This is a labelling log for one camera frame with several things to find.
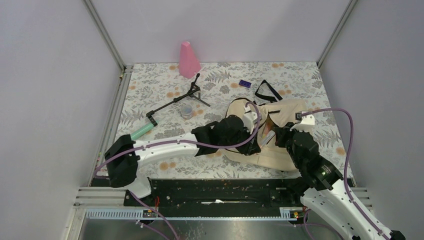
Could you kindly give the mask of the cream canvas backpack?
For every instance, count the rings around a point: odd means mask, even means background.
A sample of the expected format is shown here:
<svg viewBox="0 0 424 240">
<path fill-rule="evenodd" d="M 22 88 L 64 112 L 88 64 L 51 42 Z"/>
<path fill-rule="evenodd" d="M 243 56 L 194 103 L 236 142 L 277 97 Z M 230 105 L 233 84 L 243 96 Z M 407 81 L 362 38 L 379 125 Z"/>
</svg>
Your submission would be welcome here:
<svg viewBox="0 0 424 240">
<path fill-rule="evenodd" d="M 295 122 L 295 113 L 305 111 L 306 103 L 303 99 L 283 99 L 281 95 L 266 81 L 263 80 L 259 87 L 267 86 L 271 96 L 259 93 L 259 88 L 254 95 L 260 100 L 266 101 L 265 103 L 258 104 L 261 120 L 257 132 L 257 142 L 260 146 L 262 138 L 266 135 L 264 127 L 267 119 L 271 119 L 273 126 L 283 127 L 288 122 Z M 243 155 L 240 150 L 236 148 L 223 149 L 224 155 L 232 161 L 258 165 L 280 171 L 292 172 L 295 171 L 295 165 L 291 157 L 284 147 L 275 145 L 274 136 L 272 140 L 264 147 L 261 147 L 261 152 L 252 155 Z"/>
</svg>

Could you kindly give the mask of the clear jar of clips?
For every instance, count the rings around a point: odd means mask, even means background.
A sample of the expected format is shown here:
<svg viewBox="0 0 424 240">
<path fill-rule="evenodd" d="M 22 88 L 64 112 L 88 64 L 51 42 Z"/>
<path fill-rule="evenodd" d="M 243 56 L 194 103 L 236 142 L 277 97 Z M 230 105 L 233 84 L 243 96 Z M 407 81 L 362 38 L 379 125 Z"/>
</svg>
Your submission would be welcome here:
<svg viewBox="0 0 424 240">
<path fill-rule="evenodd" d="M 184 104 L 180 108 L 181 117 L 185 120 L 191 119 L 193 117 L 193 113 L 194 111 L 191 105 Z"/>
</svg>

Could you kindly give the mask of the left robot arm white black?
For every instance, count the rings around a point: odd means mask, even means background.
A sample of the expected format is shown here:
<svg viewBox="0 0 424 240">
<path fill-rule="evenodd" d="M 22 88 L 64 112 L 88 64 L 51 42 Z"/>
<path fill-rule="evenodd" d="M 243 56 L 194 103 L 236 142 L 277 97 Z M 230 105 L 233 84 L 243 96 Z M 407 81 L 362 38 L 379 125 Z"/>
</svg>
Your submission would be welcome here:
<svg viewBox="0 0 424 240">
<path fill-rule="evenodd" d="M 209 155 L 220 149 L 259 150 L 256 134 L 261 119 L 251 111 L 174 137 L 136 141 L 129 134 L 122 135 L 104 154 L 109 185 L 128 189 L 148 206 L 154 202 L 155 192 L 148 177 L 137 175 L 139 168 L 172 158 Z"/>
</svg>

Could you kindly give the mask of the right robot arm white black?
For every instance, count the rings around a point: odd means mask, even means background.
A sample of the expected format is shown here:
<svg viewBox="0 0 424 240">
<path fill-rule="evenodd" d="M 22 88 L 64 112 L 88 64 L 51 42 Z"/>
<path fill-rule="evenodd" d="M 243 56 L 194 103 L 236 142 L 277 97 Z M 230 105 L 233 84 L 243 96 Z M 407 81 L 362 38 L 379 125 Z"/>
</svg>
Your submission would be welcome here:
<svg viewBox="0 0 424 240">
<path fill-rule="evenodd" d="M 287 150 L 300 172 L 295 185 L 287 191 L 287 201 L 301 204 L 319 215 L 343 240 L 404 240 L 398 230 L 391 230 L 367 209 L 345 184 L 342 173 L 320 155 L 319 144 L 308 132 L 273 127 L 275 145 Z"/>
</svg>

